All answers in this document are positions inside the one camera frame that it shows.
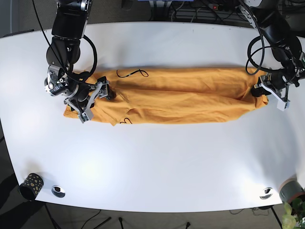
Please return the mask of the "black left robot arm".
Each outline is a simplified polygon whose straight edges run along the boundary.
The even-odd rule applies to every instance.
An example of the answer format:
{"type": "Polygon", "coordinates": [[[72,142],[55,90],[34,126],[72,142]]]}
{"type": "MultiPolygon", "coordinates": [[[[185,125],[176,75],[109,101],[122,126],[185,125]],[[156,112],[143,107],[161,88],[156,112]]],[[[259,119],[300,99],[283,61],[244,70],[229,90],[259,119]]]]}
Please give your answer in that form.
{"type": "Polygon", "coordinates": [[[254,97],[273,95],[277,99],[277,108],[285,110],[289,106],[289,86],[298,87],[299,81],[305,77],[305,54],[302,45],[293,34],[288,22],[278,11],[278,1],[263,0],[258,6],[249,6],[240,1],[240,10],[256,29],[259,35],[254,38],[247,48],[247,64],[251,64],[257,71],[264,71],[257,83],[251,88],[254,97]],[[253,45],[260,41],[262,59],[265,50],[270,48],[273,57],[282,65],[281,69],[268,69],[263,62],[255,63],[253,60],[253,45]]]}

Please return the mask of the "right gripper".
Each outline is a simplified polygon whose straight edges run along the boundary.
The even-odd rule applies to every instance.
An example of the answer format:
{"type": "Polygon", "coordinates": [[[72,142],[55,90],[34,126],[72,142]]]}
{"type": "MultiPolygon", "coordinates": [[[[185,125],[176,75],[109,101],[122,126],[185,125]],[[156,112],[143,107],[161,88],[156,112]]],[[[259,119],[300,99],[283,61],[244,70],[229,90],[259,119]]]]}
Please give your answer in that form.
{"type": "Polygon", "coordinates": [[[92,120],[96,99],[106,98],[108,101],[116,98],[116,93],[110,87],[110,82],[105,76],[99,78],[97,83],[91,86],[81,87],[72,97],[67,97],[64,103],[67,104],[72,111],[76,111],[78,118],[82,123],[92,120]]]}

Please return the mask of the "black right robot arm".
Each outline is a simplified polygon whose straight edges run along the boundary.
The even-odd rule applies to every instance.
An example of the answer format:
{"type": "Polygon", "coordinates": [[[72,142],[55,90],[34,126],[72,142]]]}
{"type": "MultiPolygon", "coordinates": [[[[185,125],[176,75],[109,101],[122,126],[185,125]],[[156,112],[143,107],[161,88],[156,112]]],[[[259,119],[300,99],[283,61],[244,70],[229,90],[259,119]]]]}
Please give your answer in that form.
{"type": "Polygon", "coordinates": [[[52,40],[46,53],[48,76],[44,82],[45,91],[51,96],[65,96],[64,103],[76,111],[82,123],[92,120],[97,98],[112,100],[115,92],[105,76],[96,83],[87,83],[97,67],[97,50],[93,42],[84,34],[92,7],[91,0],[59,0],[52,28],[52,40]],[[79,60],[81,39],[92,47],[92,69],[82,73],[73,71],[79,60]]]}

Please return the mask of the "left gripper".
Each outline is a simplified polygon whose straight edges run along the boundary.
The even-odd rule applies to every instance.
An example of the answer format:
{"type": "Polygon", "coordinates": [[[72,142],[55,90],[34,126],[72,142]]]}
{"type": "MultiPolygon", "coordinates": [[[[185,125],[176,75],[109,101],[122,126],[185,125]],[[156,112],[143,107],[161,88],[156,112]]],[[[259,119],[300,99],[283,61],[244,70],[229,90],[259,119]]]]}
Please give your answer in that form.
{"type": "Polygon", "coordinates": [[[277,109],[284,111],[289,107],[290,100],[288,99],[290,84],[284,81],[282,89],[276,89],[271,83],[271,74],[259,76],[257,84],[253,86],[253,97],[262,95],[273,95],[277,99],[277,109]]]}

